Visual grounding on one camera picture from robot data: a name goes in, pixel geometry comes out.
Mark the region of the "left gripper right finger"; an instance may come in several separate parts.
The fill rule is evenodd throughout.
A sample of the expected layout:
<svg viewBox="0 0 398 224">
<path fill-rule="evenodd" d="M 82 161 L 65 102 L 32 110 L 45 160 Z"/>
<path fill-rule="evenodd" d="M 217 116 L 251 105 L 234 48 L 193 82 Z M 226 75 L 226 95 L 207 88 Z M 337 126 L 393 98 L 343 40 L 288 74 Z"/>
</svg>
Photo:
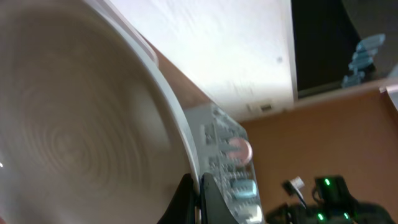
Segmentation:
<svg viewBox="0 0 398 224">
<path fill-rule="evenodd" d="M 210 173 L 201 177 L 200 210 L 203 224 L 238 224 Z"/>
</svg>

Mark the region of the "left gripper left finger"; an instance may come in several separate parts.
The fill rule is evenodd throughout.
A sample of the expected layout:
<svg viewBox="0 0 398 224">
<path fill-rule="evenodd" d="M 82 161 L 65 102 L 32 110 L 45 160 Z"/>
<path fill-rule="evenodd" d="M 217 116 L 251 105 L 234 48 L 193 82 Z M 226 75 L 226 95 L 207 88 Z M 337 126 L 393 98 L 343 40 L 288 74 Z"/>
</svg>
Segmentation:
<svg viewBox="0 0 398 224">
<path fill-rule="evenodd" d="M 195 224 L 196 193 L 193 179 L 185 174 L 157 224 Z"/>
</svg>

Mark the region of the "light blue cup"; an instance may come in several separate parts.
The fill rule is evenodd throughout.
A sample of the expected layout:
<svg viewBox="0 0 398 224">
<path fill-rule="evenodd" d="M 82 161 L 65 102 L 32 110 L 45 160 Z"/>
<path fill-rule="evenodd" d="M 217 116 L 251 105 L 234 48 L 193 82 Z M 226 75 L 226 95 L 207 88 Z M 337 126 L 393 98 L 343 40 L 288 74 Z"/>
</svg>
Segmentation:
<svg viewBox="0 0 398 224">
<path fill-rule="evenodd" d="M 231 184 L 233 195 L 236 199 L 247 199 L 257 196 L 257 185 L 254 180 L 240 179 Z"/>
</svg>

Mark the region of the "white cup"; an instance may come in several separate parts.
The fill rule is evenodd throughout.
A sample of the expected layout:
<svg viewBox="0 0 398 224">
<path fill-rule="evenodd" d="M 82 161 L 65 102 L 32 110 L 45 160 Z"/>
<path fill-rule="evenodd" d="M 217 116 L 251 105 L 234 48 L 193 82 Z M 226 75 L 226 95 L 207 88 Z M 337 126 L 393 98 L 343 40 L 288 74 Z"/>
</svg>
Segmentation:
<svg viewBox="0 0 398 224">
<path fill-rule="evenodd" d="M 242 209 L 242 216 L 246 224 L 262 223 L 262 209 L 259 205 L 248 205 Z"/>
</svg>

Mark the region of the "pink bowl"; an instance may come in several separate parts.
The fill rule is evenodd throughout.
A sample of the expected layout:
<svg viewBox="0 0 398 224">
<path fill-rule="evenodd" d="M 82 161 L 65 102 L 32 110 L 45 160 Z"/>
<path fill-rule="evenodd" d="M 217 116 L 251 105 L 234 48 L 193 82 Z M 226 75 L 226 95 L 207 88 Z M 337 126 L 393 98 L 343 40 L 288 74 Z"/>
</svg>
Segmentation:
<svg viewBox="0 0 398 224">
<path fill-rule="evenodd" d="M 245 166 L 251 161 L 252 147 L 247 140 L 243 138 L 231 138 L 228 144 L 236 148 L 236 150 L 228 153 L 230 159 L 237 159 L 241 166 Z"/>
</svg>

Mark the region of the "grey plate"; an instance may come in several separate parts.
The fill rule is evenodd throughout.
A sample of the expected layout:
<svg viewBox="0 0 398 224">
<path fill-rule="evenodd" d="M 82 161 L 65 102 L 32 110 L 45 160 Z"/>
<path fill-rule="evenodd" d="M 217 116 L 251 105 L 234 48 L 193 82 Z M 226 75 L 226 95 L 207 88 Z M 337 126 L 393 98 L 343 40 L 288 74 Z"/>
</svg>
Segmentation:
<svg viewBox="0 0 398 224">
<path fill-rule="evenodd" d="M 197 171 L 177 97 L 107 5 L 1 2 L 6 223 L 156 223 Z"/>
</svg>

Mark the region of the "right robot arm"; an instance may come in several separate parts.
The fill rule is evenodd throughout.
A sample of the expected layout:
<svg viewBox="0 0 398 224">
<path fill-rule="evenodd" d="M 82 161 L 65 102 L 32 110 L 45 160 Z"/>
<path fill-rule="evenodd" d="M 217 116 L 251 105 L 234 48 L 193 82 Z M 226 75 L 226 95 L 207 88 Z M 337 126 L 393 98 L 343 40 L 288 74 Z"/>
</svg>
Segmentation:
<svg viewBox="0 0 398 224">
<path fill-rule="evenodd" d="M 286 180 L 282 187 L 289 196 L 297 196 L 299 203 L 282 204 L 266 213 L 268 224 L 393 224 L 387 210 L 376 204 L 360 202 L 348 190 L 344 178 L 330 175 L 315 178 L 312 198 L 305 202 L 300 191 L 300 178 Z"/>
</svg>

